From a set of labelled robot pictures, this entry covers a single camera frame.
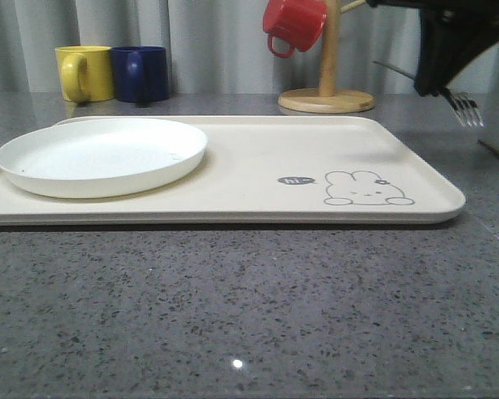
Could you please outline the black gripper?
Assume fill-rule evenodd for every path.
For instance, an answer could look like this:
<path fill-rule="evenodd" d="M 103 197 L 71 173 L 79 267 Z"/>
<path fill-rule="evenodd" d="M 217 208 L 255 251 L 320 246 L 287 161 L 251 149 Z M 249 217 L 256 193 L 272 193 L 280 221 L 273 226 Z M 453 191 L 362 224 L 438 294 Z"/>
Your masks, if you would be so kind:
<path fill-rule="evenodd" d="M 370 7 L 420 12 L 420 53 L 414 88 L 437 96 L 470 62 L 499 42 L 499 0 L 367 0 Z"/>

